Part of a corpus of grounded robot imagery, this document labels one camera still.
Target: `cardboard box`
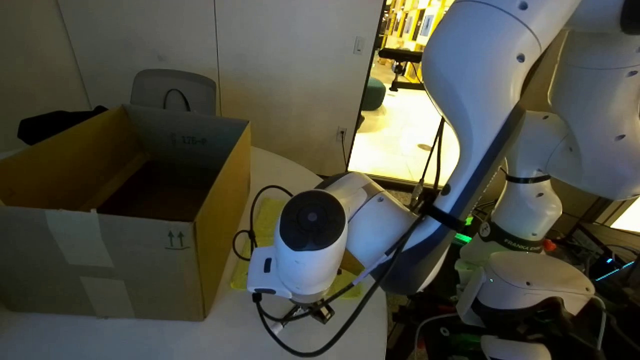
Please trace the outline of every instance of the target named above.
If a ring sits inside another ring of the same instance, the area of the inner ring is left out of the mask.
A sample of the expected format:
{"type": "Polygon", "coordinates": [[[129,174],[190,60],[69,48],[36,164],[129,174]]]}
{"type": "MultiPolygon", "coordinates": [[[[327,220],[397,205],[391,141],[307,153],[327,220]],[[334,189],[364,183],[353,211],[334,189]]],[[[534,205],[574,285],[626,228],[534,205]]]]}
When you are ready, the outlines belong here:
{"type": "Polygon", "coordinates": [[[124,106],[0,161],[0,300],[203,320],[249,194],[250,137],[243,120],[124,106]]]}

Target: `white table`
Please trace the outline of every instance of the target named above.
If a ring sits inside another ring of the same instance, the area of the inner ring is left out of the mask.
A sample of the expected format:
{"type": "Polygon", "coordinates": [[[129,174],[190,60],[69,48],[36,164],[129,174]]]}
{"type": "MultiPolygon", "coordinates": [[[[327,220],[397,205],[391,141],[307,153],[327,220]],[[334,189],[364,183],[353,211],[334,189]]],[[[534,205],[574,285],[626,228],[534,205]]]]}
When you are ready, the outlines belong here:
{"type": "MultiPolygon", "coordinates": [[[[249,207],[263,186],[278,184],[293,193],[314,187],[320,178],[270,152],[252,148],[252,182],[241,229],[249,207]]],[[[266,196],[286,198],[277,190],[266,196]]],[[[265,332],[251,295],[229,287],[236,264],[231,252],[223,284],[211,314],[203,322],[96,319],[89,316],[12,313],[0,308],[0,357],[3,359],[297,359],[265,332]]],[[[366,291],[372,279],[364,281],[366,291]]],[[[342,326],[360,299],[336,300],[328,324],[305,318],[288,324],[279,337],[300,351],[324,345],[342,326]]],[[[264,308],[284,315],[291,303],[264,296],[264,308]]],[[[382,359],[387,346],[387,303],[378,290],[342,339],[319,359],[382,359]]]]}

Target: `gray chair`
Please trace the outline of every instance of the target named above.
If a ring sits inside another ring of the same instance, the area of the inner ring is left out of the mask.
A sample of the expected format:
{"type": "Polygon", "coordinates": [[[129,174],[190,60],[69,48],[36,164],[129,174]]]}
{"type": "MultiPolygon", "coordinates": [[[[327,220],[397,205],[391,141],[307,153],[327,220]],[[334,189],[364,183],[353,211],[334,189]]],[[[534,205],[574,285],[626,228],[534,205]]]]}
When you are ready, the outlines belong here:
{"type": "Polygon", "coordinates": [[[131,104],[216,114],[216,82],[192,72],[147,69],[136,74],[131,104]]]}

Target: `tape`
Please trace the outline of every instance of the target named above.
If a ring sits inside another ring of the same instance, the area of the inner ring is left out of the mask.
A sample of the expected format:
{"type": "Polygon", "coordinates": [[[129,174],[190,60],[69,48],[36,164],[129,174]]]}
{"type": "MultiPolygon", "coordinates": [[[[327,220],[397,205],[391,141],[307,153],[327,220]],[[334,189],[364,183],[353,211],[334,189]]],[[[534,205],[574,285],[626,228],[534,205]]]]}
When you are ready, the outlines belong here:
{"type": "Polygon", "coordinates": [[[80,281],[97,316],[135,317],[124,281],[84,276],[80,281]]]}
{"type": "Polygon", "coordinates": [[[58,243],[67,263],[71,265],[105,266],[113,268],[102,235],[98,213],[47,210],[47,226],[58,243]]]}

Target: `green ottoman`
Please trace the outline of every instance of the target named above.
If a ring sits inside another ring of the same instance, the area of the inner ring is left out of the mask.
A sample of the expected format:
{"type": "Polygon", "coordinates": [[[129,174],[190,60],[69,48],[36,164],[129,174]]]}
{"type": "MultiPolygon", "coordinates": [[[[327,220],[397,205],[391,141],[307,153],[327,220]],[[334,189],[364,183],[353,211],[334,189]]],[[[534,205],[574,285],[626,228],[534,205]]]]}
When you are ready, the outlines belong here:
{"type": "Polygon", "coordinates": [[[387,88],[382,81],[374,78],[369,78],[367,81],[367,89],[364,91],[364,101],[362,102],[362,109],[364,111],[372,111],[382,105],[382,101],[385,99],[387,88]]]}

